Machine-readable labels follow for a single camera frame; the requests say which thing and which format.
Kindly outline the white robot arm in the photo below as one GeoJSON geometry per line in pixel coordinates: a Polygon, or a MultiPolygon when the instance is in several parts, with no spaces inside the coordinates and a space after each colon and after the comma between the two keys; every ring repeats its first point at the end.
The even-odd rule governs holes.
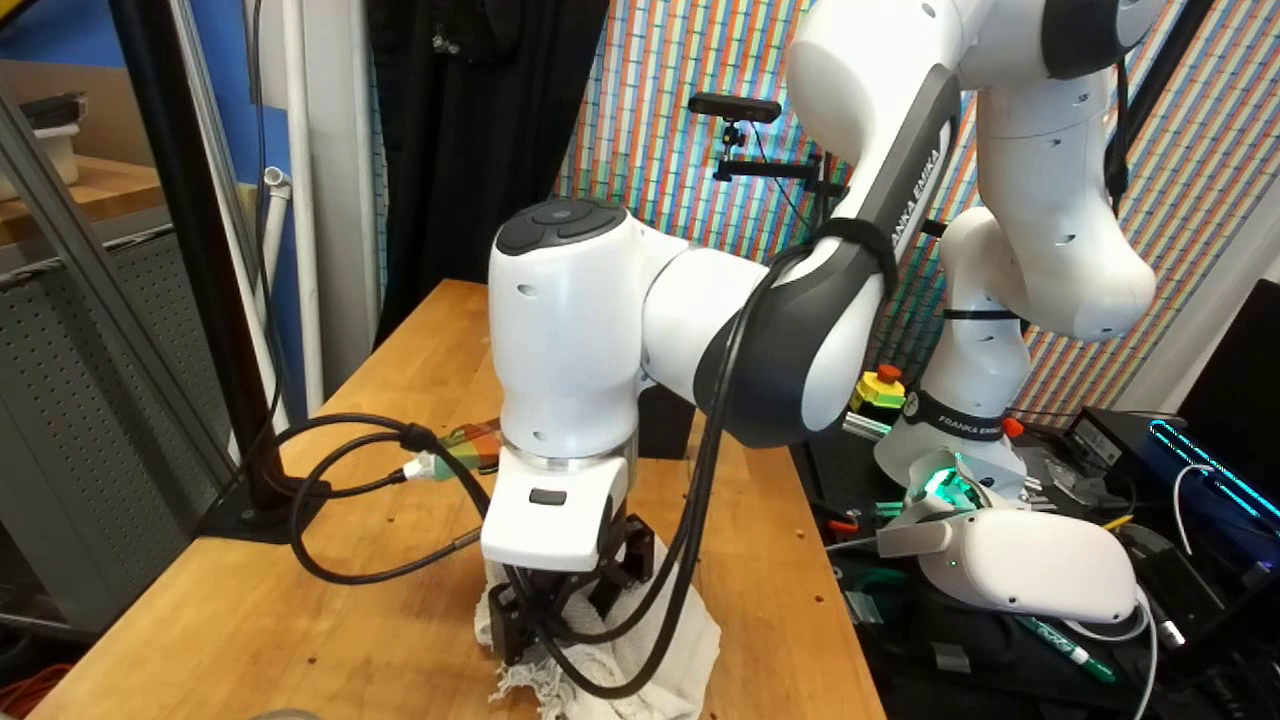
{"type": "Polygon", "coordinates": [[[480,528],[496,649],[576,646],[576,593],[690,596],[701,524],[652,559],[628,513],[642,391],[659,383],[753,448],[832,427],[962,119],[977,123],[980,206],[939,234],[945,336],[878,448],[908,494],[878,549],[970,608],[1141,613],[1119,540],[1014,499],[1028,470],[999,419],[1028,382],[1028,330],[1113,341],[1152,303],[1158,276],[1118,221],[1133,114],[1110,93],[1166,5],[822,0],[793,42],[787,100],[851,182],[777,262],[698,250],[615,201],[508,216],[487,262],[505,408],[480,528]]]}

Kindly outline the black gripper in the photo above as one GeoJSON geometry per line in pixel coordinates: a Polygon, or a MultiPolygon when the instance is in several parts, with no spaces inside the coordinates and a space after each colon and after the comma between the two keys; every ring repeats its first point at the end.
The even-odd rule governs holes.
{"type": "Polygon", "coordinates": [[[615,639],[635,616],[609,624],[625,593],[657,572],[657,533],[642,515],[606,524],[606,558],[590,572],[505,569],[485,593],[487,631],[501,662],[520,662],[541,631],[568,646],[615,639]]]}

